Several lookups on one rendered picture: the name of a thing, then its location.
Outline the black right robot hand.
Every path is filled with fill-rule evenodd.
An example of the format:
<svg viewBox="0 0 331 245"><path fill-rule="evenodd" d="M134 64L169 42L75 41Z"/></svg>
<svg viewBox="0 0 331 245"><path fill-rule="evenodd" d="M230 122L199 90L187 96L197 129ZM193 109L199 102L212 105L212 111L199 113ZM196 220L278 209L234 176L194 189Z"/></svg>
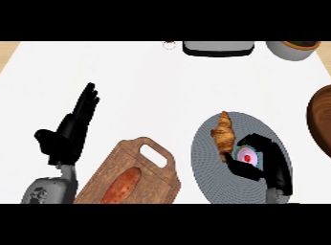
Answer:
<svg viewBox="0 0 331 245"><path fill-rule="evenodd" d="M224 161L230 172L252 181L264 179L267 188L280 190L281 194L289 196L292 194L290 174L278 145L255 133L242 138L237 146L242 145L250 146L256 152L262 153L262 169L234 160L230 154L224 153Z"/></svg>

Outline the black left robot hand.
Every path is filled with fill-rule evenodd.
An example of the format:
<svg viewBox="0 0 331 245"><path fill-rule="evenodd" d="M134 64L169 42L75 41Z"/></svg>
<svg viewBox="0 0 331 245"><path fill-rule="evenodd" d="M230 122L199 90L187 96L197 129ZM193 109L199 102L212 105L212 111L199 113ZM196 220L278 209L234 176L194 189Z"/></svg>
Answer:
<svg viewBox="0 0 331 245"><path fill-rule="evenodd" d="M73 111L65 115L56 131L39 129L34 134L51 166L72 166L81 157L87 127L97 102L97 91L90 82L82 89Z"/></svg>

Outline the pink frosted cupcake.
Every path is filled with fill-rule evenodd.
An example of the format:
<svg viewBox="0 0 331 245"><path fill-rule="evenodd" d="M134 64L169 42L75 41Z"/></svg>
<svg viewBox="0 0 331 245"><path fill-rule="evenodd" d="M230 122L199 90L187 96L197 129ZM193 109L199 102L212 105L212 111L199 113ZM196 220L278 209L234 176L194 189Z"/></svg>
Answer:
<svg viewBox="0 0 331 245"><path fill-rule="evenodd" d="M250 146L242 145L236 147L234 159L258 167L258 153Z"/></svg>

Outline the grey round placemat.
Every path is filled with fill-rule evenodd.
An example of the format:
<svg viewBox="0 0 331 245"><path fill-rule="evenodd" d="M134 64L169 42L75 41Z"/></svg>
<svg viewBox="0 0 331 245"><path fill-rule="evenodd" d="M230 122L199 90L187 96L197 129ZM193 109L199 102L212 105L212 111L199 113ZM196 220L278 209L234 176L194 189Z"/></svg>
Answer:
<svg viewBox="0 0 331 245"><path fill-rule="evenodd" d="M237 142L247 134L258 134L268 138L280 147L290 174L290 162L280 139L270 127L250 115L239 112L227 113L234 131L236 141L233 152L234 159ZM217 126L218 115L209 117L202 123L191 142L190 165L197 187L212 204L267 204L265 180L252 181L234 175L225 162L221 162L215 148L211 130ZM262 153L258 153L258 169L262 169Z"/></svg>

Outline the golden brown croissant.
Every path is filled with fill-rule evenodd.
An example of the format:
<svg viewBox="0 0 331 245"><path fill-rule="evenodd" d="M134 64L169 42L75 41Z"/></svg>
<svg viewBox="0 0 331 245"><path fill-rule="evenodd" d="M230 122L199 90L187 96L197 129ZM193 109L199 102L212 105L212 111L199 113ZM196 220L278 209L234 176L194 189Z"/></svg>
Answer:
<svg viewBox="0 0 331 245"><path fill-rule="evenodd" d="M233 152L236 141L231 121L225 112L221 112L218 115L217 126L211 130L211 137L214 139L219 160L225 162L224 154Z"/></svg>

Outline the orange sweet potato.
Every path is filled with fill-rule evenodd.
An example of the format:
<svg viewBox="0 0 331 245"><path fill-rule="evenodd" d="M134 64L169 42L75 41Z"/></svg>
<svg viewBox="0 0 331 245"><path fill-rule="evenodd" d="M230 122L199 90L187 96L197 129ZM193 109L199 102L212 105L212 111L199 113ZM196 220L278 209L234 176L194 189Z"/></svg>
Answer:
<svg viewBox="0 0 331 245"><path fill-rule="evenodd" d="M141 171L137 167L128 168L115 178L101 197L101 204L121 203L131 194L138 183Z"/></svg>

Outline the brown wooden cutting board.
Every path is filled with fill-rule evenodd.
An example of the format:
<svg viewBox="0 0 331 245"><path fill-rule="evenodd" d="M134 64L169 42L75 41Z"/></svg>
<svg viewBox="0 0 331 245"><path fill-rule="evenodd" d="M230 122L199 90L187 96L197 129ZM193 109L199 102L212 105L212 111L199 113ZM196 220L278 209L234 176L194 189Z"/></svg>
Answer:
<svg viewBox="0 0 331 245"><path fill-rule="evenodd" d="M165 158L165 167L159 167L140 153L143 145L147 145ZM122 204L172 203L181 186L174 157L168 150L147 137L118 142L76 195L73 203L98 204L115 178L131 167L137 167L141 174L134 190Z"/></svg>

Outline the grey plant pot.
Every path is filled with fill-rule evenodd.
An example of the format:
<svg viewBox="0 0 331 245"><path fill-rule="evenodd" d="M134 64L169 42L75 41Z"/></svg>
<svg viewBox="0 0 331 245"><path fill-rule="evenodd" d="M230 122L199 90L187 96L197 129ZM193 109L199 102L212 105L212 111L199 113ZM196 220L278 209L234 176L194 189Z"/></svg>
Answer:
<svg viewBox="0 0 331 245"><path fill-rule="evenodd" d="M267 41L265 45L271 53L281 59L290 61L304 60L315 48L318 41Z"/></svg>

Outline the grey and black appliance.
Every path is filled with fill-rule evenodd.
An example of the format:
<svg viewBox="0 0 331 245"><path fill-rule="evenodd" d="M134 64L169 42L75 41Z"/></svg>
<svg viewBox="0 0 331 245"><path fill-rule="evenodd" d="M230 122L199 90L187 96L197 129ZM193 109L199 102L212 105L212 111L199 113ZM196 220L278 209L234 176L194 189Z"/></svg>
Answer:
<svg viewBox="0 0 331 245"><path fill-rule="evenodd" d="M247 56L252 49L252 41L184 41L181 43L181 50L188 56Z"/></svg>

